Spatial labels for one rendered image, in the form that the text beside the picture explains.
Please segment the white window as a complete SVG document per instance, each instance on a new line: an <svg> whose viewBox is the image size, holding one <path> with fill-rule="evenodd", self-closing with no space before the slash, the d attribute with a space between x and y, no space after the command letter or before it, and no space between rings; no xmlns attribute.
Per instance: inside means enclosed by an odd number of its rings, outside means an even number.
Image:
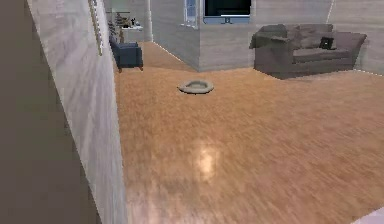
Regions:
<svg viewBox="0 0 384 224"><path fill-rule="evenodd" d="M183 0L183 26L198 27L198 0Z"/></svg>

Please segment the grey round pet bed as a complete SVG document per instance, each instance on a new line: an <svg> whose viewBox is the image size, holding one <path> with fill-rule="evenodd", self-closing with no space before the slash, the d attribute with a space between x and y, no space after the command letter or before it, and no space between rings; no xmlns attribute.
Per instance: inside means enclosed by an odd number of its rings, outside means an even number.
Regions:
<svg viewBox="0 0 384 224"><path fill-rule="evenodd" d="M207 94L214 89L214 86L209 81L190 80L178 86L178 89L187 94Z"/></svg>

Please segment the black television set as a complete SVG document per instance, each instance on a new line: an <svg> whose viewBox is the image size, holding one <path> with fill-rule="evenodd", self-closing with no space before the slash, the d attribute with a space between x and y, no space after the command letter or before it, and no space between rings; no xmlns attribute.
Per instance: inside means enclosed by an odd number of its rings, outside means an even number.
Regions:
<svg viewBox="0 0 384 224"><path fill-rule="evenodd" d="M205 24L247 24L252 0L204 0Z"/></svg>

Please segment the grey brown sofa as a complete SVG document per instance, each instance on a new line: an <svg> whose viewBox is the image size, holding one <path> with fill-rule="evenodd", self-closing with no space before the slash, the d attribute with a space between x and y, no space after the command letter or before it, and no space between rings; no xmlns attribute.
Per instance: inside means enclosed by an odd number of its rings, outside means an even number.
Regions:
<svg viewBox="0 0 384 224"><path fill-rule="evenodd" d="M332 49L319 47L322 37ZM332 24L264 25L251 38L254 69L277 79L352 70L366 34L334 31Z"/></svg>

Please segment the white table with small things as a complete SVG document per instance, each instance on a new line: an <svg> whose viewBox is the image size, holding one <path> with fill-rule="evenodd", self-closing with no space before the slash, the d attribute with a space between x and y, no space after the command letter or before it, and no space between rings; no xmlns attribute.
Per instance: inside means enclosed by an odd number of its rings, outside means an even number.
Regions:
<svg viewBox="0 0 384 224"><path fill-rule="evenodd" d="M108 12L109 35L119 43L140 42L143 38L143 27L127 12Z"/></svg>

